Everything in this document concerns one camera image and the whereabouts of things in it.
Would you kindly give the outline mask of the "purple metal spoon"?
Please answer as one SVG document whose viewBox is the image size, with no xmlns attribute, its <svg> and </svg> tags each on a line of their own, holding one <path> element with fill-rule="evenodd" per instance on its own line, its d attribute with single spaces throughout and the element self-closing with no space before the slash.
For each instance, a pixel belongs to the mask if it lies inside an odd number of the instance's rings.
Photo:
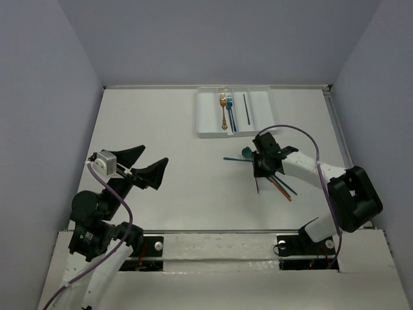
<svg viewBox="0 0 413 310">
<path fill-rule="evenodd" d="M 241 155 L 246 159 L 246 160 L 253 160 L 253 153 L 250 147 L 245 147 L 241 151 Z"/>
</svg>

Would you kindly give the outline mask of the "blue metal fork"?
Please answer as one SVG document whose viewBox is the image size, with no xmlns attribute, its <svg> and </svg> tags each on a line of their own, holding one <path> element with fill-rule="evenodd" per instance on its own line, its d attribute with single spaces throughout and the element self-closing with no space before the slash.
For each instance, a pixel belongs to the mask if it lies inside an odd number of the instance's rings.
<svg viewBox="0 0 413 310">
<path fill-rule="evenodd" d="M 231 121 L 232 121 L 232 129 L 233 129 L 233 132 L 237 132 L 237 125 L 236 125 L 236 120 L 235 120 L 235 117 L 234 117 L 234 112 L 233 112 L 232 107 L 233 107 L 233 98 L 232 98 L 231 95 L 228 95 L 228 96 L 227 96 L 228 113 L 229 113 L 230 119 L 231 119 Z"/>
<path fill-rule="evenodd" d="M 233 104 L 232 96 L 227 95 L 226 96 L 226 108 L 227 108 L 227 111 L 228 111 L 228 115 L 229 115 L 229 119 L 230 119 L 230 126 L 231 126 L 231 129 L 232 129 L 232 132 L 235 132 L 236 131 L 236 126 L 235 126 L 235 123 L 234 123 L 234 118 L 233 118 L 233 113 L 232 113 L 232 104 Z"/>
</svg>

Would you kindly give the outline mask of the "dark chopstick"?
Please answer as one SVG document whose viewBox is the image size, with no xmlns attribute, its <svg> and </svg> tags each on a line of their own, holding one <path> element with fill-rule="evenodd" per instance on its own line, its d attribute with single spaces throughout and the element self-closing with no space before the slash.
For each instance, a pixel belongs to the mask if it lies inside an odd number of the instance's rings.
<svg viewBox="0 0 413 310">
<path fill-rule="evenodd" d="M 248 111 L 248 105 L 247 105 L 247 99 L 246 99 L 245 93 L 243 93 L 243 101 L 244 101 L 245 113 L 246 113 L 246 116 L 247 116 L 247 123 L 248 123 L 248 125 L 251 125 L 249 111 Z"/>
</svg>

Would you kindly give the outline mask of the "ornate gold fork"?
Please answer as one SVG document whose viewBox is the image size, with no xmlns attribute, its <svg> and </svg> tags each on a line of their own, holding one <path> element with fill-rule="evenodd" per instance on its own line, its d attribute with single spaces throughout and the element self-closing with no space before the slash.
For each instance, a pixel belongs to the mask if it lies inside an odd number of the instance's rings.
<svg viewBox="0 0 413 310">
<path fill-rule="evenodd" d="M 225 97 L 224 93 L 220 93 L 220 95 L 219 95 L 219 104 L 222 108 L 222 125 L 221 125 L 221 128 L 223 130 L 227 130 L 228 125 L 227 125 L 227 121 L 226 121 L 226 117 L 225 117 L 226 97 Z"/>
</svg>

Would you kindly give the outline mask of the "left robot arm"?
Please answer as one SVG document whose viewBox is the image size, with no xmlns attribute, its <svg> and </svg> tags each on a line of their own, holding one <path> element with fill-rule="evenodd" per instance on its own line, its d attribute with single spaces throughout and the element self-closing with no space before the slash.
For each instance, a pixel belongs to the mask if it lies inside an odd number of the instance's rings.
<svg viewBox="0 0 413 310">
<path fill-rule="evenodd" d="M 142 155 L 140 145 L 120 151 L 101 150 L 85 162 L 103 186 L 101 192 L 80 191 L 72 199 L 70 220 L 75 227 L 60 288 L 45 309 L 99 309 L 114 276 L 130 258 L 136 270 L 158 271 L 163 254 L 162 236 L 145 236 L 133 223 L 125 199 L 133 187 L 157 190 L 168 158 L 145 168 L 133 166 Z"/>
</svg>

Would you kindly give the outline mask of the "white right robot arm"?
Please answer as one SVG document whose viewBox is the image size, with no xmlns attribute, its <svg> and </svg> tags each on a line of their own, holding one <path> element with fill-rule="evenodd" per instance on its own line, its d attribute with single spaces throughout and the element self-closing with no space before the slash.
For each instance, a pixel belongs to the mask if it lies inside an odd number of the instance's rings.
<svg viewBox="0 0 413 310">
<path fill-rule="evenodd" d="M 295 177 L 327 193 L 330 214 L 302 226 L 296 243 L 304 253 L 314 252 L 321 242 L 343 231 L 352 233 L 383 211 L 383 204 L 367 172 L 354 166 L 346 169 L 321 163 L 297 148 L 281 148 L 267 132 L 253 139 L 252 153 L 256 178 L 275 173 Z"/>
</svg>

